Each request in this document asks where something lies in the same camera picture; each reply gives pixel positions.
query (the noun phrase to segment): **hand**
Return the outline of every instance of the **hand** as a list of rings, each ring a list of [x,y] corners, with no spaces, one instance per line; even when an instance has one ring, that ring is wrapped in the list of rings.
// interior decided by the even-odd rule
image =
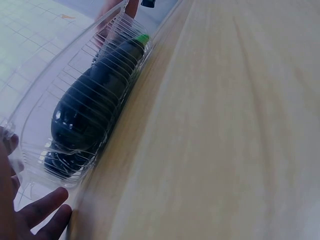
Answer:
[[[17,145],[18,137],[16,135],[13,135],[10,140],[0,140],[0,239],[58,240],[72,213],[70,206],[62,205],[68,198],[67,190],[60,187],[20,211],[15,212],[14,210],[13,200],[17,195],[20,183],[10,166],[8,155]],[[36,235],[33,235],[30,230],[57,208],[59,210],[48,224],[41,228]]]
[[[106,14],[110,9],[112,9],[114,6],[116,6],[118,3],[120,3],[122,0],[106,0],[104,6],[101,8],[98,16],[96,17],[96,20],[101,18],[104,14]],[[125,13],[130,16],[131,18],[135,18],[138,10],[139,0],[130,0],[128,5],[125,8]],[[100,23],[97,26],[97,31],[100,32],[104,26],[111,20],[107,18],[102,23]]]

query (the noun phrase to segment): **plastic clamshell packaging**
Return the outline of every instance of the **plastic clamshell packaging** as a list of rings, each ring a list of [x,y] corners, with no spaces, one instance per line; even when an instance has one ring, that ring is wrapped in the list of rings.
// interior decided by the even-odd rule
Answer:
[[[95,164],[151,49],[146,29],[119,3],[58,54],[13,113],[24,171],[75,187]],[[96,26],[107,22],[103,30]]]

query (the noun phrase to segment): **light wood surface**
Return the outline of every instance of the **light wood surface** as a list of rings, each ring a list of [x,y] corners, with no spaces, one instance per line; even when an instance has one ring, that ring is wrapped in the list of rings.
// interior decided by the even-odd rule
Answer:
[[[70,224],[85,240],[320,237],[320,2],[183,0]]]

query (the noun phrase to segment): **white floor tile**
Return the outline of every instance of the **white floor tile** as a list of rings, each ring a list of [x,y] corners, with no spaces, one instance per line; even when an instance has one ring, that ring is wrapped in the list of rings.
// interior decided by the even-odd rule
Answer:
[[[27,87],[30,85],[30,82],[21,75],[14,73],[10,78],[8,85],[21,93],[27,89]]]

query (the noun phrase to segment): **black object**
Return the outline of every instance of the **black object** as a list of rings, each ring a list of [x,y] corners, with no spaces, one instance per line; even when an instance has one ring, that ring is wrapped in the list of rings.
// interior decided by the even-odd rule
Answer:
[[[94,64],[63,95],[51,121],[53,151],[44,160],[50,173],[68,178],[95,156],[119,116],[117,109],[148,40],[148,35],[141,35],[109,52],[102,48]]]
[[[156,0],[142,0],[141,5],[147,8],[155,8]]]

